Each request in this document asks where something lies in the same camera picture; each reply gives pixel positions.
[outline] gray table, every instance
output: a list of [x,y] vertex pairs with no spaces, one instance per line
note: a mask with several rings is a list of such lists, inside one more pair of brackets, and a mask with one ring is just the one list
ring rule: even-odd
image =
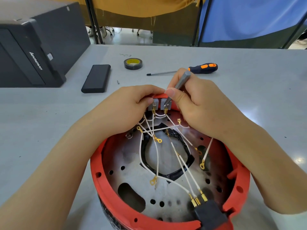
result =
[[[125,69],[123,61],[129,57],[141,58],[143,68]],[[0,204],[25,182],[68,128],[113,91],[142,84],[166,88],[171,75],[145,74],[206,62],[217,63],[219,69],[200,77],[213,80],[307,171],[306,58],[306,50],[91,45],[61,88],[0,88]],[[112,67],[106,93],[81,92],[93,64]],[[254,181],[242,212],[232,221],[235,229],[276,229]],[[111,229],[89,165],[65,228]]]

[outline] lenovo logo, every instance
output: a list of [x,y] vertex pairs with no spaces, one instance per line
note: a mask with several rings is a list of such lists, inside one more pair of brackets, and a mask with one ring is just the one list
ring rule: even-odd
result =
[[43,68],[40,66],[39,62],[37,61],[37,59],[35,58],[34,54],[32,52],[30,52],[30,55],[33,57],[33,60],[35,61],[35,63],[37,64],[37,66],[39,67],[40,70],[43,70]]

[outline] screwdriver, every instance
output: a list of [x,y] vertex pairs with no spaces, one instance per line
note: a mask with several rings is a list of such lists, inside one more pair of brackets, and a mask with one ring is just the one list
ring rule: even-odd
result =
[[[218,66],[215,63],[205,63],[195,67],[189,67],[188,70],[194,74],[208,74],[217,70]],[[155,76],[160,74],[176,73],[177,71],[162,72],[162,73],[147,73],[146,76]]]
[[[191,72],[185,71],[185,73],[182,75],[182,77],[179,79],[178,83],[176,84],[175,88],[181,89],[184,86],[184,84],[187,82],[187,80],[189,80],[190,77],[191,77]],[[164,108],[169,104],[171,100],[172,99],[170,97],[167,98],[167,100],[164,103]]]

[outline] blue fabric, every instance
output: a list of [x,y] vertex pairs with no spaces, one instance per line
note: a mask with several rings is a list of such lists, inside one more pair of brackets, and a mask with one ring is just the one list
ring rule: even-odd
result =
[[[208,2],[202,8],[200,29]],[[202,42],[270,34],[296,25],[306,12],[307,0],[212,0]]]

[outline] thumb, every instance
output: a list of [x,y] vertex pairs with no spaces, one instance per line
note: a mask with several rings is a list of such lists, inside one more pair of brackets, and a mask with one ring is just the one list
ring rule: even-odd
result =
[[150,104],[153,103],[153,98],[152,97],[145,97],[141,99],[138,104],[145,110]]
[[167,94],[167,96],[169,96],[172,100],[175,101],[175,103],[181,110],[185,108],[191,108],[193,105],[193,102],[191,101],[189,96],[176,88],[168,88],[165,93]]

